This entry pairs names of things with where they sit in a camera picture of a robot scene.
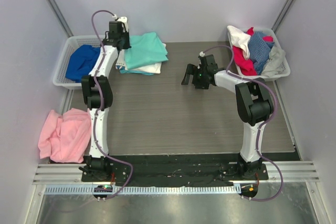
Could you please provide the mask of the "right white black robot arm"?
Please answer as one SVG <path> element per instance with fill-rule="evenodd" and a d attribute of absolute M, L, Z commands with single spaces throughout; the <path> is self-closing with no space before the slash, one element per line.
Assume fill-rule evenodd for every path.
<path fill-rule="evenodd" d="M 219 68 L 213 55 L 199 56 L 199 65 L 188 64 L 181 82 L 190 82 L 196 89 L 210 85 L 224 88 L 236 97 L 237 112 L 244 125 L 243 144 L 238 154 L 235 174 L 250 179 L 261 170 L 261 144 L 267 121 L 274 113 L 274 94 L 262 79 L 248 79 Z"/>

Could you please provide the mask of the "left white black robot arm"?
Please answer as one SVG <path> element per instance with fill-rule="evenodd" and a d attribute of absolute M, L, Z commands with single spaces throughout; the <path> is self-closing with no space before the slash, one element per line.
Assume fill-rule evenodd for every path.
<path fill-rule="evenodd" d="M 105 182 L 112 176 L 112 160 L 108 158 L 107 119 L 113 103 L 109 74 L 113 64 L 130 48 L 127 18 L 109 23 L 101 42 L 100 53 L 93 69 L 82 77 L 83 100 L 91 118 L 90 150 L 82 171 L 83 182 Z"/>

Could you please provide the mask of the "teal t shirt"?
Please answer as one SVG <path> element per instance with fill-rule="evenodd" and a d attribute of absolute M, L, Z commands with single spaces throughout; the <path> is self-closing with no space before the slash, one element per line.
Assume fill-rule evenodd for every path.
<path fill-rule="evenodd" d="M 124 53 L 124 61 L 128 69 L 168 61 L 168 52 L 156 32 L 131 36 L 130 45 L 131 48 Z"/>

